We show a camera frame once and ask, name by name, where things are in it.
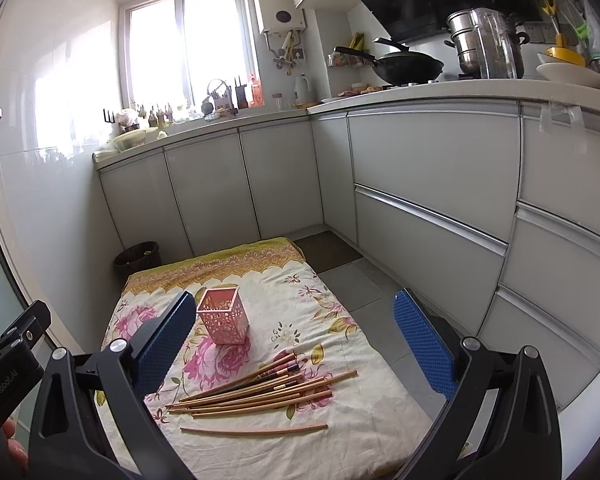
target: pink openwork container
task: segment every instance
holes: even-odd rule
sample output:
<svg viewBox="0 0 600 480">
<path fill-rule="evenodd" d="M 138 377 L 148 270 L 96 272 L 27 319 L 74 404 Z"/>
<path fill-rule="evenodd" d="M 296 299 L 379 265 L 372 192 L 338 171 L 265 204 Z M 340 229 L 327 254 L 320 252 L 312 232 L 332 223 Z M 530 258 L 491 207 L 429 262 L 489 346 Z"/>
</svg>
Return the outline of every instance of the pink openwork container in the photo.
<svg viewBox="0 0 600 480">
<path fill-rule="evenodd" d="M 208 288 L 202 295 L 198 313 L 217 345 L 244 343 L 249 320 L 238 295 L 238 287 Z"/>
</svg>

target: trash bin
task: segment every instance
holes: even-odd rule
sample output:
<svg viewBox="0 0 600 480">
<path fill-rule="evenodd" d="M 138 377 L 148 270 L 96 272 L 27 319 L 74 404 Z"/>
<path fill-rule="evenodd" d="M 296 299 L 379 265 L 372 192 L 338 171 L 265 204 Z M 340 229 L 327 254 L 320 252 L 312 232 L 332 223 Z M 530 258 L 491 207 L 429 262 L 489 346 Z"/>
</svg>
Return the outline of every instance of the trash bin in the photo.
<svg viewBox="0 0 600 480">
<path fill-rule="evenodd" d="M 122 251 L 113 260 L 116 275 L 124 285 L 129 276 L 140 270 L 154 269 L 160 267 L 160 246 L 158 242 L 142 242 Z"/>
</svg>

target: floral tablecloth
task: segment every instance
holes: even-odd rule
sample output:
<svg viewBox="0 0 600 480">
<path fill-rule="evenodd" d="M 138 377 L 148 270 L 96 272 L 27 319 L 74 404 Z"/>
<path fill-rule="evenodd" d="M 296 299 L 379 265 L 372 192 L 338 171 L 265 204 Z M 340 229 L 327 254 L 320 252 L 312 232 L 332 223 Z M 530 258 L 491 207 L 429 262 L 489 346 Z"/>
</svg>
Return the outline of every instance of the floral tablecloth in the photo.
<svg viewBox="0 0 600 480">
<path fill-rule="evenodd" d="M 199 299 L 205 287 L 239 285 L 250 326 L 243 346 L 216 346 L 200 318 L 156 394 L 150 413 L 200 480 L 369 479 L 399 468 L 431 421 L 301 251 L 275 238 L 131 276 L 116 305 L 103 346 L 131 338 L 183 290 Z M 357 370 L 334 384 L 333 397 L 270 412 L 221 418 L 171 415 L 165 405 L 245 375 L 289 351 L 305 378 Z M 135 469 L 104 395 L 96 396 L 120 463 Z M 181 426 L 241 430 L 326 422 L 317 433 L 275 438 L 185 434 Z"/>
</svg>

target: yellow lid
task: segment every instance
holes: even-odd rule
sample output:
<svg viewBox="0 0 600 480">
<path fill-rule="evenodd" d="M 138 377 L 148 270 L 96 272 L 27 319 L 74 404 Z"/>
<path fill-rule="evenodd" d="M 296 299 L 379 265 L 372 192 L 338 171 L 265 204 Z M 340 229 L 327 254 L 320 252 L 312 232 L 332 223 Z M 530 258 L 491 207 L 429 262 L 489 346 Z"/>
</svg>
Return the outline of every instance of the yellow lid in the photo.
<svg viewBox="0 0 600 480">
<path fill-rule="evenodd" d="M 576 51 L 570 48 L 564 48 L 563 46 L 552 46 L 546 50 L 548 56 L 555 57 L 567 63 L 573 63 L 578 66 L 585 66 L 584 58 Z"/>
</svg>

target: frying pan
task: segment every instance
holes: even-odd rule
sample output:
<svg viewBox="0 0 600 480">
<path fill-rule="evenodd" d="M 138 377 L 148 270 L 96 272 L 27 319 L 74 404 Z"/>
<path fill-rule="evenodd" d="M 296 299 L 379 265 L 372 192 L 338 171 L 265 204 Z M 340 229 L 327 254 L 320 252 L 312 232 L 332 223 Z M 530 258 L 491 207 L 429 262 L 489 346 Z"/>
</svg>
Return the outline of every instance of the frying pan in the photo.
<svg viewBox="0 0 600 480">
<path fill-rule="evenodd" d="M 399 51 L 390 52 L 378 58 L 345 46 L 337 46 L 333 51 L 369 60 L 378 77 L 395 86 L 426 83 L 437 78 L 442 72 L 444 64 L 427 54 L 410 52 L 408 46 L 385 38 L 376 38 L 374 43 L 394 46 Z"/>
</svg>

